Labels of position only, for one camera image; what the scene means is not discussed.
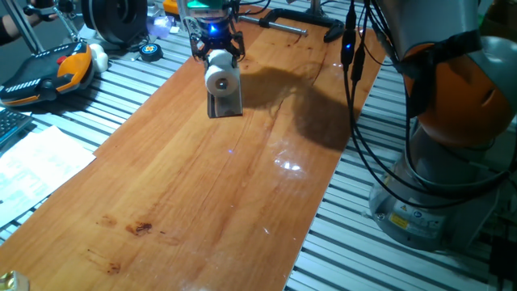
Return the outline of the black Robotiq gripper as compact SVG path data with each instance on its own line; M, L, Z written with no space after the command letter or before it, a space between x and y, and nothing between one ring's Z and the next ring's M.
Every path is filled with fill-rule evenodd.
M197 61L205 61L207 51L204 44L215 43L227 45L228 51L237 60L241 61L246 55L246 48L242 32L235 28L231 17L225 18L194 18L193 33L190 34L191 55Z

